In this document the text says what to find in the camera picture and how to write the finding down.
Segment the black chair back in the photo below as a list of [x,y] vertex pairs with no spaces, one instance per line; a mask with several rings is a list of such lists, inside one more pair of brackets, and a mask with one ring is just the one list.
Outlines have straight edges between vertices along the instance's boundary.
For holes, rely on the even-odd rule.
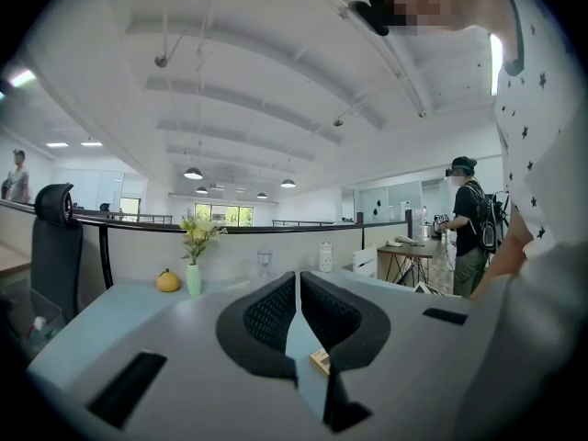
[[35,199],[30,285],[62,310],[68,323],[77,314],[77,280],[84,229],[72,218],[69,190],[74,185],[48,185]]

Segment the person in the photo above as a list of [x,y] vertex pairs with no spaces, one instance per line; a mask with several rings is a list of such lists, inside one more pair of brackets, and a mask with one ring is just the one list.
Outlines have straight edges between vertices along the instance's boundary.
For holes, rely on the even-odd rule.
[[28,171],[24,167],[25,152],[15,150],[14,155],[17,168],[14,172],[8,173],[6,198],[9,201],[28,204]]
[[440,231],[455,229],[458,233],[453,294],[462,298],[468,298],[476,289],[488,260],[488,254],[482,250],[478,239],[481,227],[476,194],[483,196],[484,192],[474,178],[477,163],[468,157],[458,157],[451,163],[452,183],[459,186],[453,208],[456,218],[439,224]]
[[[369,0],[352,2],[350,10],[376,33],[389,26],[457,31],[479,27],[503,44],[495,118],[503,151],[504,190],[510,194],[510,226],[473,300],[500,275],[516,273],[532,256],[544,254],[566,237],[558,226],[554,235],[541,209],[533,171],[585,126],[586,79],[559,23],[541,0]],[[570,162],[562,154],[560,164]],[[577,196],[570,184],[567,192]]]

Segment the black shirt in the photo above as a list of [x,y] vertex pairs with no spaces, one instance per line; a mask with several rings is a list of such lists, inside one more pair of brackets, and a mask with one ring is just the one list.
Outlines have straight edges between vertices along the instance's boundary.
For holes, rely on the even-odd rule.
[[[469,181],[466,185],[471,185],[480,188],[476,181]],[[457,216],[467,217],[475,225],[478,223],[478,211],[476,209],[477,202],[474,192],[465,185],[458,190],[456,194],[456,205],[453,208],[453,213]],[[471,224],[466,224],[457,229],[458,241],[456,256],[462,256],[470,252],[475,247],[480,246],[478,236],[471,228]]]

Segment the green vase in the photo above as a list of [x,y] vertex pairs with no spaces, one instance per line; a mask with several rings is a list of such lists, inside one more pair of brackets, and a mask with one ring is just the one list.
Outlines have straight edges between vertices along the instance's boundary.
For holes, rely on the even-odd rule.
[[186,271],[187,291],[193,298],[198,297],[202,292],[202,282],[200,281],[200,269],[198,265],[188,265]]

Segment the desk partition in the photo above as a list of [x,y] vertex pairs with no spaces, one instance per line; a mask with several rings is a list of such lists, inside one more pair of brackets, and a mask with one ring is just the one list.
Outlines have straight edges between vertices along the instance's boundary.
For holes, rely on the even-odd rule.
[[[80,310],[116,286],[120,280],[146,285],[166,268],[186,280],[187,260],[182,246],[183,231],[175,225],[143,224],[75,216],[84,227],[84,245],[79,275]],[[31,256],[34,210],[31,206],[0,200],[0,242],[24,256]],[[318,269],[321,244],[333,246],[334,267],[352,263],[353,252],[365,246],[382,246],[396,235],[408,235],[405,222],[314,227],[228,228],[228,234],[212,242],[199,258],[205,282],[226,282],[260,276],[257,250],[273,252],[270,273]]]

